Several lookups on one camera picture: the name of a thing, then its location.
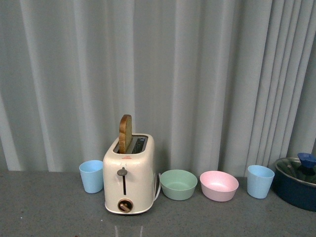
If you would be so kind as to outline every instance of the gray countertop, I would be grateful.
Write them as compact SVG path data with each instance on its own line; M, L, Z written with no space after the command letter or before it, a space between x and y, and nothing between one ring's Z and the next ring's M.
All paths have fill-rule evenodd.
M206 198L200 183L185 201L163 192L150 210L108 212L104 191L88 194L79 173L4 171L0 174L1 237L276 236L315 237L316 212L294 207L270 190L255 199L246 178L232 200Z

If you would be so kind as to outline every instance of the bread crust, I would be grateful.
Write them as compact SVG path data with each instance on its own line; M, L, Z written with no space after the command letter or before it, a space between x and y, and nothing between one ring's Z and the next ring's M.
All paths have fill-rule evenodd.
M126 154L126 151L132 141L132 116L123 115L119 123L118 147L120 154Z

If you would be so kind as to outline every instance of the blue pot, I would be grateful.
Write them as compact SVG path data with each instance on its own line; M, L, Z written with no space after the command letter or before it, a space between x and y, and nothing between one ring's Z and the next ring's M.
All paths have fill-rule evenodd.
M276 194L291 205L316 211L316 169L303 166L298 158L281 158L275 166Z

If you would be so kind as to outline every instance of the plastic cup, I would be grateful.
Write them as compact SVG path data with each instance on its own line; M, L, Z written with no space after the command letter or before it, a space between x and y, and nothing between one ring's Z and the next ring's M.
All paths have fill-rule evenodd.
M163 193L177 201L190 198L198 184L194 174L180 169L168 170L159 179Z
M254 198L263 199L268 195L275 173L261 165L248 167L247 191Z
M79 166L84 190L94 194L103 188L103 162L100 160L89 160Z

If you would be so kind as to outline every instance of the cream toaster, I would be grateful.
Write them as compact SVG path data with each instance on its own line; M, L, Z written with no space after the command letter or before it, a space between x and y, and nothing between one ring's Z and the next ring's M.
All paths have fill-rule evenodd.
M117 214L139 214L149 210L156 195L154 139L148 134L132 134L125 154L119 153L119 138L103 159L105 207Z

